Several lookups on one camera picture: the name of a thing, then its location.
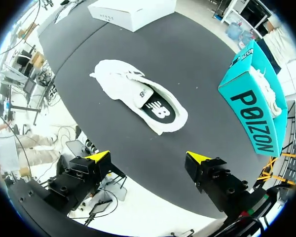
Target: black round table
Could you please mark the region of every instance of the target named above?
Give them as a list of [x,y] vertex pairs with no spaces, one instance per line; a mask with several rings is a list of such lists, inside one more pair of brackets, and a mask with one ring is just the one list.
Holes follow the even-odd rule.
[[[49,31],[51,42],[46,42],[44,33],[40,35],[51,68],[57,68],[58,92],[75,121],[101,151],[111,151],[118,168],[144,188],[186,210],[213,218],[224,216],[205,193],[198,192],[184,163],[186,151],[221,157],[249,187],[260,174],[265,157],[254,152],[240,121],[217,90],[234,52],[178,13],[132,33],[81,12],[85,10],[77,9],[63,23],[50,24],[47,28],[51,29],[44,32]],[[61,29],[62,24],[69,26],[69,21],[79,17],[90,21],[83,27],[93,27],[94,33],[66,42],[67,35],[78,32],[72,27]],[[60,29],[63,33],[53,39],[50,32]],[[54,63],[55,57],[62,62]],[[185,126],[158,136],[121,101],[110,99],[89,76],[104,59],[130,63],[171,91],[188,112]]]

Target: white sneaker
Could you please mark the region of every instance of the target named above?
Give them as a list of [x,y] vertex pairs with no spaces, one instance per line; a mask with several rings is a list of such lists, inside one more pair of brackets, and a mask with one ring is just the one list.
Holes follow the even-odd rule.
[[187,111],[163,86],[146,78],[132,65],[119,60],[103,60],[91,77],[113,100],[121,100],[158,135],[174,132],[187,121]]
[[269,106],[270,112],[273,118],[276,118],[282,113],[282,109],[279,108],[275,102],[276,96],[275,92],[270,87],[267,79],[264,77],[264,74],[260,72],[260,70],[255,70],[254,67],[250,67],[250,74],[254,77],[257,84],[259,85],[265,100]]

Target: cardboard box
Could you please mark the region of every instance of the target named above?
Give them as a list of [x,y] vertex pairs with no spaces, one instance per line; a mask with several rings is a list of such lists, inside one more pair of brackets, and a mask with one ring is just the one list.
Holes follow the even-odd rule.
[[32,58],[32,64],[35,68],[41,68],[45,62],[45,57],[40,52],[36,52]]
[[21,177],[25,177],[25,176],[29,176],[29,175],[30,175],[30,170],[29,170],[28,167],[21,168],[21,169],[19,170],[19,172],[20,172],[20,176],[21,176]]
[[93,18],[132,32],[174,12],[176,0],[98,0],[89,5]]
[[[249,73],[250,66],[265,73],[276,104],[282,109],[278,117],[273,119],[259,85]],[[254,40],[234,57],[218,91],[238,116],[256,153],[279,157],[286,132],[287,104],[271,63]]]
[[30,36],[30,34],[33,32],[33,30],[35,29],[35,27],[37,26],[37,24],[35,23],[31,23],[29,25],[29,27],[24,31],[24,30],[20,30],[18,33],[18,38],[19,39],[23,39],[23,40],[27,40],[27,38]]

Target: new balance logo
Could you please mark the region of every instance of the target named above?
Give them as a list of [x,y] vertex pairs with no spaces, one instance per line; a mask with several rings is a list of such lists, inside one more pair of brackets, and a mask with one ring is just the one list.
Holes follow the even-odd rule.
[[160,119],[164,119],[166,116],[170,115],[170,111],[161,106],[160,101],[149,103],[146,107],[152,109],[151,111]]
[[147,91],[146,91],[146,89],[144,89],[142,92],[140,92],[139,96],[143,98],[146,93],[147,93]]

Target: beige pants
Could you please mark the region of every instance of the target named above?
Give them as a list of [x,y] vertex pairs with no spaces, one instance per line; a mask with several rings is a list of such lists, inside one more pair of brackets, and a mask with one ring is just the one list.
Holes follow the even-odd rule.
[[[27,158],[29,160],[30,166],[52,163],[60,157],[59,151],[56,150],[35,150],[33,147],[36,146],[51,146],[52,143],[47,137],[39,136],[36,134],[33,135],[18,135],[18,138],[25,150]],[[28,167],[28,163],[24,154],[24,151],[15,138],[17,153],[20,161],[20,167]]]

